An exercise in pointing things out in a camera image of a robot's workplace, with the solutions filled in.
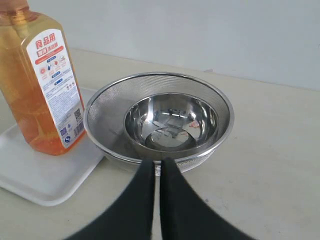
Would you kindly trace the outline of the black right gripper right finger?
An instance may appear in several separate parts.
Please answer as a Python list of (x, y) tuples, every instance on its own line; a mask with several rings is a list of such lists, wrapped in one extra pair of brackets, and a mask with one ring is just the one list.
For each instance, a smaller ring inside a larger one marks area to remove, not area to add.
[(171, 158), (161, 161), (159, 209), (164, 240), (253, 239), (211, 209)]

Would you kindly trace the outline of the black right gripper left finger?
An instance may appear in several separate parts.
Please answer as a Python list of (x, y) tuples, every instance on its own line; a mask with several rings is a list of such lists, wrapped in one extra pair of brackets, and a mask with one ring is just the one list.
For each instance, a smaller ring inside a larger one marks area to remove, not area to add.
[(69, 240), (150, 240), (155, 200), (155, 165), (143, 160), (134, 177), (100, 216)]

